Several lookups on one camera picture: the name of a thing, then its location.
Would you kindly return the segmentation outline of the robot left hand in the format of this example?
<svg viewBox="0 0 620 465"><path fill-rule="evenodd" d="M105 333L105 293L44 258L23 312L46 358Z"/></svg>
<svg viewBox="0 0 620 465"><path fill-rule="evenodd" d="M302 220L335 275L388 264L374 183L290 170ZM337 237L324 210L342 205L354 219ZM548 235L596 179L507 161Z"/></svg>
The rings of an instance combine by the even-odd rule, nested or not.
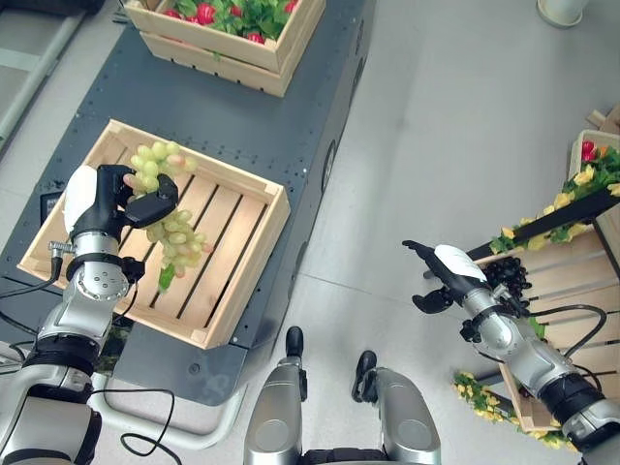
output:
<svg viewBox="0 0 620 465"><path fill-rule="evenodd" d="M178 189L165 174L159 187L131 200L133 189L125 178L135 171L125 165L80 166L65 189L64 224L70 238L82 233L104 233L119 239L126 227L146 228L177 207Z"/></svg>

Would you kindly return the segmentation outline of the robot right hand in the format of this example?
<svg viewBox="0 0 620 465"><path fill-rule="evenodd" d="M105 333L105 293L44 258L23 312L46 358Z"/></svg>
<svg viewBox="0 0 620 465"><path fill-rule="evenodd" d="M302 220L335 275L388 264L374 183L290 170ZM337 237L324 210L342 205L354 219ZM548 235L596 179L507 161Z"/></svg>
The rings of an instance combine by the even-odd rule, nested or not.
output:
<svg viewBox="0 0 620 465"><path fill-rule="evenodd" d="M426 263L432 274L443 287L427 295L414 294L412 301L425 314L438 314L455 302L464 306L465 298L477 290L489 290L481 269L462 250L446 244L432 248L413 240L404 240L402 245Z"/></svg>

